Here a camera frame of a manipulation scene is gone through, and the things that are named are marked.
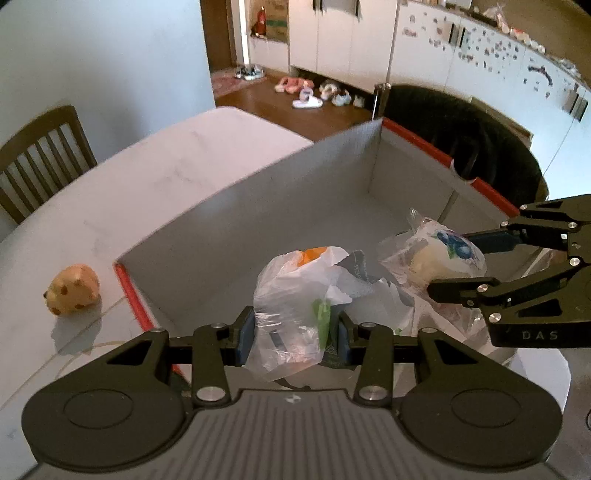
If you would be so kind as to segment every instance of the white slipper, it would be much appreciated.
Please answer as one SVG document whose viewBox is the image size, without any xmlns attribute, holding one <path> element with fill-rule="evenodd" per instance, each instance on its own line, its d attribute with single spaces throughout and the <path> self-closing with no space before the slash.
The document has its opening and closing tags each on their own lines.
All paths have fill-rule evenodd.
<svg viewBox="0 0 591 480">
<path fill-rule="evenodd" d="M 333 105 L 345 106 L 351 103 L 351 95 L 347 90 L 341 90 L 332 99 Z"/>
<path fill-rule="evenodd" d="M 291 105 L 293 108 L 319 108 L 322 103 L 322 100 L 314 96 L 314 90 L 304 87 L 300 92 L 300 99 L 294 100 Z"/>
</svg>

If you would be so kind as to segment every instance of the orange item in bag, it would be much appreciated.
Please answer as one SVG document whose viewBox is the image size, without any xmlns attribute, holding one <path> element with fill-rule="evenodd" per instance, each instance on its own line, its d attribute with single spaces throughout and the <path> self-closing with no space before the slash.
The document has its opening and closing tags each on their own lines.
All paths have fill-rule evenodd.
<svg viewBox="0 0 591 480">
<path fill-rule="evenodd" d="M 297 263 L 297 266 L 301 267 L 302 265 L 306 265 L 312 260 L 316 260 L 324 252 L 326 252 L 326 247 L 309 248 L 305 252 L 302 252 L 302 256 L 300 258 L 300 261 Z"/>
</svg>

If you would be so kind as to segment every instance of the pink slipper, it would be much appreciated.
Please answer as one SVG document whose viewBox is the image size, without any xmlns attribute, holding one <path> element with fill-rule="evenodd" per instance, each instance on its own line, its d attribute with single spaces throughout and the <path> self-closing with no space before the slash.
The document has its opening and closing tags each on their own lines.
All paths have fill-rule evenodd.
<svg viewBox="0 0 591 480">
<path fill-rule="evenodd" d="M 304 87 L 304 79 L 291 79 L 294 82 L 285 87 L 285 91 L 291 95 L 298 93 Z"/>
<path fill-rule="evenodd" d="M 279 80 L 279 83 L 275 85 L 275 91 L 277 93 L 285 92 L 285 87 L 289 85 L 290 80 L 291 79 L 289 77 L 283 77 L 281 80 Z"/>
<path fill-rule="evenodd" d="M 314 82 L 312 80 L 304 80 L 304 79 L 295 79 L 297 80 L 297 84 L 294 86 L 288 86 L 285 88 L 285 91 L 290 94 L 299 93 L 301 92 L 302 88 L 314 88 Z"/>
</svg>

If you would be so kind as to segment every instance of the wooden floor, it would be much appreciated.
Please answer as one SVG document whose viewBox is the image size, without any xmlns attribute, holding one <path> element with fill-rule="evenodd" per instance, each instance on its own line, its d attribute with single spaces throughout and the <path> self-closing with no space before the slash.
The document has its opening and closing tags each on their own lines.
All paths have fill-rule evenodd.
<svg viewBox="0 0 591 480">
<path fill-rule="evenodd" d="M 314 142 L 371 118 L 368 110 L 355 108 L 352 104 L 339 107 L 325 102 L 320 108 L 295 109 L 291 102 L 297 99 L 297 95 L 275 92 L 277 81 L 269 77 L 266 82 L 228 93 L 216 99 L 216 106 L 235 106 Z M 314 94 L 320 97 L 317 89 Z"/>
</svg>

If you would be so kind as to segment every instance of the slipper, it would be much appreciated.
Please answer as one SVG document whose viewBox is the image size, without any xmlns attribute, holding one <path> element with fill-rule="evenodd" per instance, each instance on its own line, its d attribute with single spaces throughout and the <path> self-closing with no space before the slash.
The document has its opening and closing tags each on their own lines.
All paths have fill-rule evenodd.
<svg viewBox="0 0 591 480">
<path fill-rule="evenodd" d="M 345 106 L 351 103 L 351 95 L 349 94 L 349 92 L 347 90 L 345 90 L 344 88 L 341 89 L 341 91 L 339 93 L 337 93 L 333 99 L 332 99 L 332 103 L 335 106 Z"/>
<path fill-rule="evenodd" d="M 326 83 L 323 87 L 320 87 L 320 98 L 323 100 L 330 100 L 330 97 L 338 91 L 339 87 L 334 83 Z"/>
<path fill-rule="evenodd" d="M 293 80 L 293 82 L 290 85 L 288 85 L 287 87 L 285 87 L 285 91 L 291 95 L 299 92 L 304 87 L 304 79 L 295 78 L 292 80 Z"/>
<path fill-rule="evenodd" d="M 281 80 L 279 80 L 279 83 L 277 83 L 277 85 L 275 85 L 275 91 L 277 93 L 285 92 L 285 87 L 287 87 L 289 85 L 289 82 L 290 82 L 289 77 L 283 77 Z"/>
<path fill-rule="evenodd" d="M 295 84 L 288 85 L 287 87 L 285 87 L 285 91 L 292 95 L 294 93 L 300 92 L 303 88 L 314 88 L 314 82 L 312 82 L 312 80 L 304 80 L 300 78 L 296 78 L 293 80 L 295 80 Z"/>
<path fill-rule="evenodd" d="M 322 103 L 322 100 L 314 96 L 314 90 L 304 87 L 300 92 L 300 99 L 294 100 L 291 104 L 293 108 L 319 108 Z"/>
</svg>

